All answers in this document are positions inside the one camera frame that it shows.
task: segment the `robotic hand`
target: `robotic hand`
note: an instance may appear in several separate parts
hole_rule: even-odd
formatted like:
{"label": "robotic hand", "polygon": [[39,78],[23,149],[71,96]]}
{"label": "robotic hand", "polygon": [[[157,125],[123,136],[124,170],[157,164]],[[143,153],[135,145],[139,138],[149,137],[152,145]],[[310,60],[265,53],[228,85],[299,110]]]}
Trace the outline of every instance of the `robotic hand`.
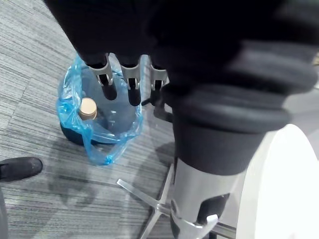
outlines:
{"label": "robotic hand", "polygon": [[318,3],[44,1],[107,99],[116,98],[108,53],[122,65],[132,106],[141,102],[140,55],[150,56],[150,101],[161,94],[173,113],[172,231],[203,238],[265,133],[289,122],[287,96],[317,81]]}

